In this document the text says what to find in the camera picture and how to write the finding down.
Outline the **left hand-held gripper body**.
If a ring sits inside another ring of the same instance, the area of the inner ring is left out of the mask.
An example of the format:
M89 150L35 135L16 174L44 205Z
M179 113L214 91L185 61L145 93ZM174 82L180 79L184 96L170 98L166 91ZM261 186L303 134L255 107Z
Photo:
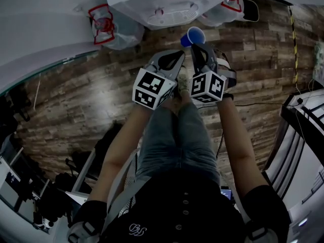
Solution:
M140 68L133 85L132 101L151 110L157 109L177 85L178 66L162 69L155 63Z

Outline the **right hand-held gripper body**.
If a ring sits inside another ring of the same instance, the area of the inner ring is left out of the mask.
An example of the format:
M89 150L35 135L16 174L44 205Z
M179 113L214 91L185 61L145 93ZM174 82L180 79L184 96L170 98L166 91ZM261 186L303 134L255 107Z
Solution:
M201 103L222 101L229 88L236 86L236 71L229 64L225 53L214 49L217 57L217 72L207 71L192 77L189 81L189 93L191 98Z

